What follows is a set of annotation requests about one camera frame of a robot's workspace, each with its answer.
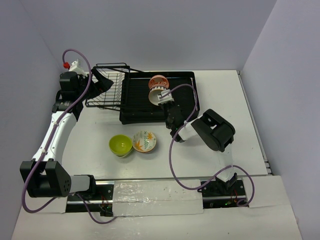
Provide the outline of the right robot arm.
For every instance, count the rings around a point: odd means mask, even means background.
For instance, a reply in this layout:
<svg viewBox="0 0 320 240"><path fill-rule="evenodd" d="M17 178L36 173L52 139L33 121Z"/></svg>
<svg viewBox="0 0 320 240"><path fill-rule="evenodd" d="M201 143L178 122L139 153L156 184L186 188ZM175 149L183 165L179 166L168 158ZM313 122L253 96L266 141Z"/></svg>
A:
<svg viewBox="0 0 320 240"><path fill-rule="evenodd" d="M199 136L207 147L217 153L219 173L213 178L214 190L223 196L229 195L235 189L238 178L233 167L231 148L236 133L233 125L212 109L206 110L203 115L189 121L182 115L180 106L173 101L163 103L160 107L164 111L166 128L170 130L172 136L169 147L169 167L173 177L177 177L172 165L173 143L183 143L194 136Z"/></svg>

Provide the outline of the white bowl pink rim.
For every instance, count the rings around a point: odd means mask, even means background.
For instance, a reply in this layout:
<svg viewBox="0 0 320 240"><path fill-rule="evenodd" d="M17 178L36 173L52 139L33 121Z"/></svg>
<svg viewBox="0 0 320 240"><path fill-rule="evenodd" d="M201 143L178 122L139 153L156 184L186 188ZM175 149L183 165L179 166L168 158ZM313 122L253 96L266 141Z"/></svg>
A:
<svg viewBox="0 0 320 240"><path fill-rule="evenodd" d="M153 88L150 89L149 93L148 93L148 99L149 101L155 105L158 106L160 100L158 99L158 95L161 94L161 92L166 91L167 88L163 87L163 86L155 86Z"/></svg>

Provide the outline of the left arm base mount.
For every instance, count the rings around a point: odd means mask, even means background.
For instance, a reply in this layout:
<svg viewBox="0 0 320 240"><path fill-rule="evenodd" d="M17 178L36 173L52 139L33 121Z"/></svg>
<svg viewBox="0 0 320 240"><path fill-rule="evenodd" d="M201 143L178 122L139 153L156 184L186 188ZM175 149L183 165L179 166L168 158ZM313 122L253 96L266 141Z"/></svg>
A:
<svg viewBox="0 0 320 240"><path fill-rule="evenodd" d="M91 214L98 213L100 217L113 217L113 193L114 181L97 181L96 192L94 194L81 193L81 198L77 195L70 195L66 202L66 213L88 212L84 202Z"/></svg>

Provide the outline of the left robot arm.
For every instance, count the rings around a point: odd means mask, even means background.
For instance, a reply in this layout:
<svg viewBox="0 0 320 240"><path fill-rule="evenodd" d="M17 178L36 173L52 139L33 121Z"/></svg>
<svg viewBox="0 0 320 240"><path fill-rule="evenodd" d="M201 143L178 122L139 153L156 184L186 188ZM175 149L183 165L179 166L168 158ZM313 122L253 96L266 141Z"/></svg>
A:
<svg viewBox="0 0 320 240"><path fill-rule="evenodd" d="M83 102L105 93L113 85L113 81L95 67L91 69L90 76L72 70L60 74L60 90L52 106L48 131L32 159L20 165L26 190L32 198L66 197L72 192L79 192L90 200L98 193L93 176L71 176L62 166L63 153L84 108Z"/></svg>

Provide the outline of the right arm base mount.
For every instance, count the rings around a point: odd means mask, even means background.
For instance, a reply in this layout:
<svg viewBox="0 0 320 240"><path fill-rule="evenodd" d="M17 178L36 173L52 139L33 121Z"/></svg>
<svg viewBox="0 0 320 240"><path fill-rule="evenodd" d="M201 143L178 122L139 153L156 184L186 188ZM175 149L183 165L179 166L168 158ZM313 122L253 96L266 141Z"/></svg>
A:
<svg viewBox="0 0 320 240"><path fill-rule="evenodd" d="M247 203L243 181L238 179L231 188L225 190L221 181L211 181L197 190L202 195L204 209L236 208Z"/></svg>

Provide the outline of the orange floral bowl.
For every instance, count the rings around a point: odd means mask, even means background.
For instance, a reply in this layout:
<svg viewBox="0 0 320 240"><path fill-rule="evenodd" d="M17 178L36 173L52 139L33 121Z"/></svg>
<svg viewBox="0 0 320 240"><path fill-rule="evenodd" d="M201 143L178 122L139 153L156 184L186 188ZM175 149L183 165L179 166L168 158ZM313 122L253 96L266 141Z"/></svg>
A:
<svg viewBox="0 0 320 240"><path fill-rule="evenodd" d="M168 89L170 86L170 83L166 77L163 75L154 75L148 82L149 89L152 89L154 87L164 87Z"/></svg>

